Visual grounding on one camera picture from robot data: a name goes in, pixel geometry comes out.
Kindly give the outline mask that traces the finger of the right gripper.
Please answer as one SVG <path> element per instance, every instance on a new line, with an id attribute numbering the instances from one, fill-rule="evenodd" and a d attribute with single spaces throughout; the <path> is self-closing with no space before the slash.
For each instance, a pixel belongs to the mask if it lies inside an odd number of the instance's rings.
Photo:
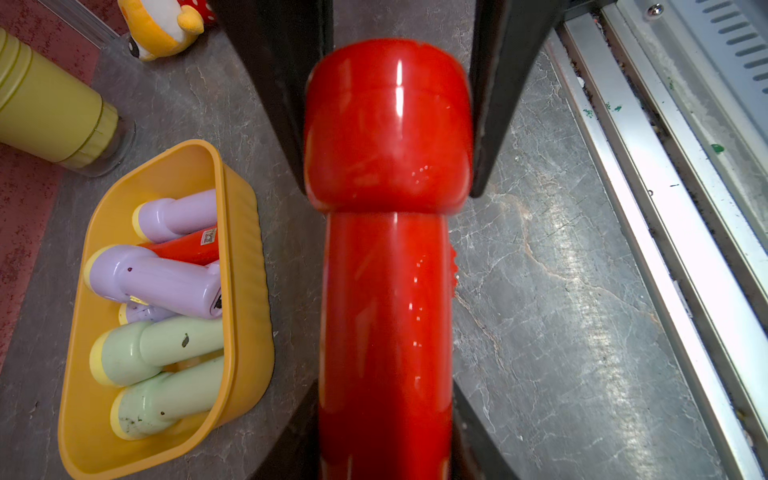
<path id="1" fill-rule="evenodd" d="M 328 0 L 220 0 L 217 21 L 259 95 L 301 192 L 304 180 L 306 85 L 334 49 Z"/>
<path id="2" fill-rule="evenodd" d="M 530 70 L 566 7 L 561 0 L 475 2 L 469 69 L 473 198 L 486 189 Z"/>

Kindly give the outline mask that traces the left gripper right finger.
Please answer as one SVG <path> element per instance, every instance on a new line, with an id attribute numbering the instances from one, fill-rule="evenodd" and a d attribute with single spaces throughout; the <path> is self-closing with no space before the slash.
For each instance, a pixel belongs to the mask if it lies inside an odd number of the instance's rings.
<path id="1" fill-rule="evenodd" d="M 451 478 L 519 479 L 456 381 L 452 400 Z"/>

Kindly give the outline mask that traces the purple flashlight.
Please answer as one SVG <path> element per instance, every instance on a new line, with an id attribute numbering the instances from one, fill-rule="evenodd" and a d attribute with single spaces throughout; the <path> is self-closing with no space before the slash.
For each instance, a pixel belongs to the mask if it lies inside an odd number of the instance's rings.
<path id="1" fill-rule="evenodd" d="M 132 226 L 144 241 L 163 243 L 214 227 L 217 223 L 216 190 L 180 199 L 161 198 L 135 208 Z"/>
<path id="2" fill-rule="evenodd" d="M 222 315 L 219 266 L 164 259 L 134 245 L 111 245 L 93 253 L 83 280 L 95 294 L 119 303 L 140 301 L 201 319 Z"/>
<path id="3" fill-rule="evenodd" d="M 141 321 L 159 322 L 174 316 L 177 316 L 177 313 L 171 310 L 134 301 L 122 304 L 118 311 L 118 321 L 121 325 Z"/>

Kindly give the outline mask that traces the green flashlight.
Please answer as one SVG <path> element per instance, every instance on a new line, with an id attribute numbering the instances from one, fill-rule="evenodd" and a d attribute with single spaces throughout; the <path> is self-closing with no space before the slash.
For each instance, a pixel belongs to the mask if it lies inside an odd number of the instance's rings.
<path id="1" fill-rule="evenodd" d="M 102 334 L 89 354 L 89 368 L 101 385 L 131 386 L 159 374 L 164 367 L 224 346 L 222 320 L 176 316 L 159 322 L 139 321 Z"/>
<path id="2" fill-rule="evenodd" d="M 219 395 L 224 363 L 219 356 L 122 389 L 110 410 L 113 433 L 124 440 L 141 440 L 211 410 Z"/>

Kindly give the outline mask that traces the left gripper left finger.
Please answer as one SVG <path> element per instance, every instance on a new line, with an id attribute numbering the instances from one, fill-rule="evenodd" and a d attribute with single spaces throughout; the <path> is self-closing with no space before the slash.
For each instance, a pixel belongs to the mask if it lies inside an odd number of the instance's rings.
<path id="1" fill-rule="evenodd" d="M 249 480 L 321 478 L 318 407 L 319 386 L 315 380 Z"/>

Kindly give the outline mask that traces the yellow plastic storage box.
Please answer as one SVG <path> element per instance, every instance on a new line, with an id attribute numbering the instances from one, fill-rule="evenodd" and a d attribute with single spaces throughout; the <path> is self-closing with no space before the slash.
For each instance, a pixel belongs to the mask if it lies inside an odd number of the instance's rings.
<path id="1" fill-rule="evenodd" d="M 89 369 L 97 338 L 117 323 L 118 305 L 78 279 L 58 425 L 62 463 L 75 479 L 113 479 L 181 457 L 215 428 L 251 410 L 266 392 L 274 368 L 257 200 L 252 187 L 210 143 L 182 142 L 118 180 L 94 211 L 83 247 L 89 259 L 99 249 L 136 243 L 130 225 L 143 202 L 214 189 L 219 219 L 223 304 L 223 377 L 206 411 L 179 420 L 163 433 L 123 440 L 114 403 L 115 387 L 98 385 Z"/>

